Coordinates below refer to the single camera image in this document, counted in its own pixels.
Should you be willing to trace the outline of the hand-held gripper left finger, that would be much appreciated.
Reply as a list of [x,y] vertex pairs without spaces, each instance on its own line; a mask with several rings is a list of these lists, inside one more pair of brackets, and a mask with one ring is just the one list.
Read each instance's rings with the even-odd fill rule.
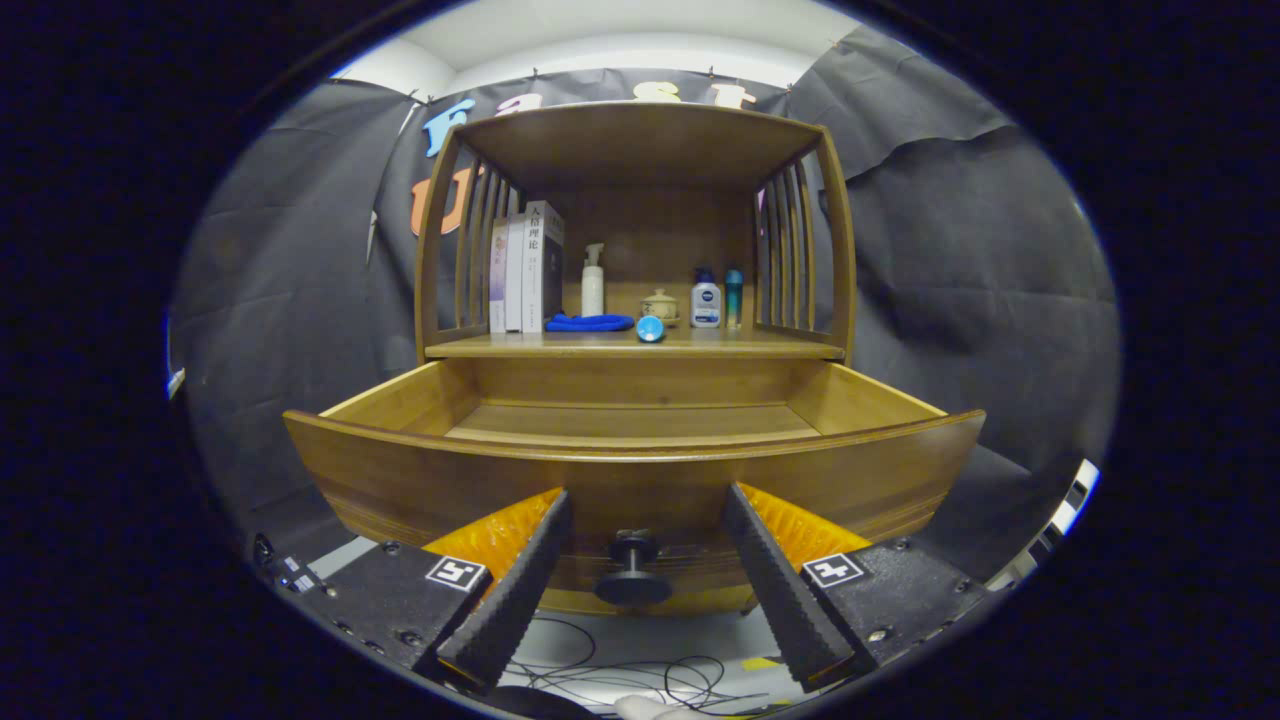
[[326,575],[291,564],[291,591],[369,653],[486,693],[524,638],[572,527],[567,491],[527,497],[428,547],[376,543]]

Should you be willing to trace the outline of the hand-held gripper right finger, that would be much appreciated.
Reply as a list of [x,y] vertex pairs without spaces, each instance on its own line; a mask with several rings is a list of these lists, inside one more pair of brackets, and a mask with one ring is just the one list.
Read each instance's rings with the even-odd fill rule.
[[910,536],[872,543],[733,483],[722,525],[804,691],[872,674],[978,616],[986,584]]

